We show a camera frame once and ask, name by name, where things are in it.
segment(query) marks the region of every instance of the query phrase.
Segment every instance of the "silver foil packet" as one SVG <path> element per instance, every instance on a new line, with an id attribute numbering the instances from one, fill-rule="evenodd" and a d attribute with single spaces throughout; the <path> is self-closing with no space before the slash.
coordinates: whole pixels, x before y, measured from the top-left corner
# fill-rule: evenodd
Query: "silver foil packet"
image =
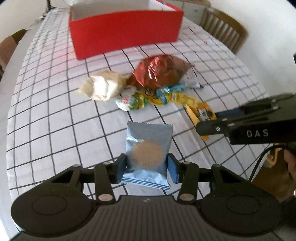
<path id="1" fill-rule="evenodd" d="M 144 124 L 128 122 L 126 131 L 127 168 L 121 183 L 131 183 L 147 187 L 170 189 L 167 181 L 166 156 L 169 152 L 173 136 L 172 125 Z M 136 144 L 145 140 L 158 144 L 163 150 L 163 161 L 151 169 L 137 166 L 132 158 L 132 150 Z"/>

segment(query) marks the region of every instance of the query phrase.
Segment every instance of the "red snack bag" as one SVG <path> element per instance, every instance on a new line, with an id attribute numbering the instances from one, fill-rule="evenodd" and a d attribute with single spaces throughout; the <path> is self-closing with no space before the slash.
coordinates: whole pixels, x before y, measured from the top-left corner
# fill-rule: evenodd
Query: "red snack bag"
<path id="1" fill-rule="evenodd" d="M 152 56 L 140 62 L 127 85 L 150 89 L 176 85 L 190 67 L 190 63 L 172 55 Z"/>

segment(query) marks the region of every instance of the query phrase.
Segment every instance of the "wall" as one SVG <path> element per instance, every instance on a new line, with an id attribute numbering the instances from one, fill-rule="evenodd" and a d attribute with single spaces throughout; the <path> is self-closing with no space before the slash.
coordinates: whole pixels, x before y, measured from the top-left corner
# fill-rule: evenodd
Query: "wall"
<path id="1" fill-rule="evenodd" d="M 237 56 L 270 94 L 296 92 L 296 9 L 286 0 L 210 0 L 249 36 Z"/>
<path id="2" fill-rule="evenodd" d="M 64 0 L 51 0 L 54 7 L 66 7 Z M 46 0 L 5 0 L 0 5 L 0 42 L 16 31 L 29 27 L 42 16 Z"/>

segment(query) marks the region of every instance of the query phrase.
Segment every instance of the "red box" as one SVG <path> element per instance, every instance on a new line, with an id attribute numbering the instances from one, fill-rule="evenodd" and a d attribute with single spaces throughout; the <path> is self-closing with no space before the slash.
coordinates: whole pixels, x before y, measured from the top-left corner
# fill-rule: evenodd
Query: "red box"
<path id="1" fill-rule="evenodd" d="M 139 45 L 177 41 L 183 11 L 155 0 L 144 2 L 145 6 L 133 4 L 133 7 L 122 1 L 114 5 L 109 1 L 74 5 L 70 10 L 69 27 L 77 59 Z M 120 8 L 129 10 L 93 14 Z"/>

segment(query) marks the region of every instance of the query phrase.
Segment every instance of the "checkered tablecloth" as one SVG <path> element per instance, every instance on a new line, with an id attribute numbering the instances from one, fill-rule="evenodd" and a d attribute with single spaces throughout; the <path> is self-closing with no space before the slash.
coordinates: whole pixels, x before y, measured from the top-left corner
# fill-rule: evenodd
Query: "checkered tablecloth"
<path id="1" fill-rule="evenodd" d="M 180 161 L 210 168 L 222 164 L 248 178 L 264 145 L 232 146 L 223 135 L 203 142 L 186 110 L 175 104 L 124 112 L 115 100 L 93 101 L 75 92 L 88 76 L 110 69 L 129 76 L 141 59 L 172 54 L 195 65 L 204 89 L 187 91 L 215 112 L 267 96 L 249 69 L 220 41 L 184 18 L 177 42 L 137 46 L 78 61 L 68 29 L 68 11 L 52 10 L 36 33 L 17 78 L 8 115 L 7 174 L 11 197 L 73 164 L 84 168 L 125 153 L 127 121 L 173 124 L 170 152 Z M 174 195 L 180 184 L 169 175 L 169 191 L 132 184 L 113 185 L 119 195 Z M 84 193 L 94 198 L 94 184 Z M 198 198 L 209 192 L 200 183 Z"/>

